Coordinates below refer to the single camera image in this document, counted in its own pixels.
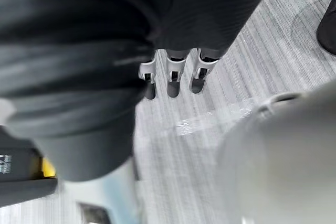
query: striped carpet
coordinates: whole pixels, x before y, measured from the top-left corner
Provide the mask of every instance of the striped carpet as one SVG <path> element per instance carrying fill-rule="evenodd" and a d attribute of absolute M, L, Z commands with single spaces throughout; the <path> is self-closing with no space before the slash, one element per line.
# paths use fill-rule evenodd
<path fill-rule="evenodd" d="M 195 50 L 176 99 L 166 95 L 165 52 L 158 52 L 158 95 L 138 105 L 135 133 L 149 223 L 225 223 L 212 195 L 216 147 L 260 100 L 336 77 L 336 58 L 315 36 L 330 1 L 263 0 L 197 95 L 188 89 Z M 60 189 L 0 209 L 0 223 L 79 224 L 81 218 Z"/>

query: gray floor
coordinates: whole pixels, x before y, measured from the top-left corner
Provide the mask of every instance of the gray floor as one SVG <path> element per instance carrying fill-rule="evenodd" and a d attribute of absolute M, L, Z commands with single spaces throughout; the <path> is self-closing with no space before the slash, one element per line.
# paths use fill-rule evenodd
<path fill-rule="evenodd" d="M 216 147 L 227 129 L 271 94 L 309 90 L 336 77 L 336 58 L 316 42 L 331 0 L 263 0 L 204 91 L 166 95 L 165 52 L 157 63 L 158 95 L 138 106 L 135 147 L 149 223 L 225 223 L 212 198 Z M 0 209 L 0 223 L 80 223 L 64 193 Z"/>

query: black fabric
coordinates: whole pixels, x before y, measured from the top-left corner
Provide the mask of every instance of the black fabric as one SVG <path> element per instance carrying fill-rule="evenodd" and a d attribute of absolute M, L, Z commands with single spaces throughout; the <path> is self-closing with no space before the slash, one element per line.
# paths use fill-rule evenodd
<path fill-rule="evenodd" d="M 9 136 L 0 126 L 0 183 L 38 177 L 41 177 L 41 155 L 36 147 L 31 141 Z"/>
<path fill-rule="evenodd" d="M 317 39 L 329 53 L 336 55 L 336 0 L 332 0 L 318 29 Z"/>
<path fill-rule="evenodd" d="M 33 139 L 65 180 L 103 176 L 132 155 L 140 63 L 155 48 L 225 51 L 259 2 L 0 0 L 10 132 Z"/>
<path fill-rule="evenodd" d="M 167 49 L 167 55 L 168 58 L 174 61 L 180 61 L 180 60 L 184 60 L 188 57 L 188 54 L 190 52 L 190 50 L 181 50 L 181 51 L 175 51 L 175 50 L 170 50 Z"/>
<path fill-rule="evenodd" d="M 0 207 L 48 196 L 56 187 L 55 178 L 0 183 Z"/>

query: white robot part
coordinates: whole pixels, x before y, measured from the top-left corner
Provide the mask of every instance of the white robot part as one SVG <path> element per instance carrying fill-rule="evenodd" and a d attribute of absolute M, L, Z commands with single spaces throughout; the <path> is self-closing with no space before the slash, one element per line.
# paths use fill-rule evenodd
<path fill-rule="evenodd" d="M 276 95 L 238 123 L 218 152 L 228 223 L 334 223 L 335 123 L 335 81 Z"/>

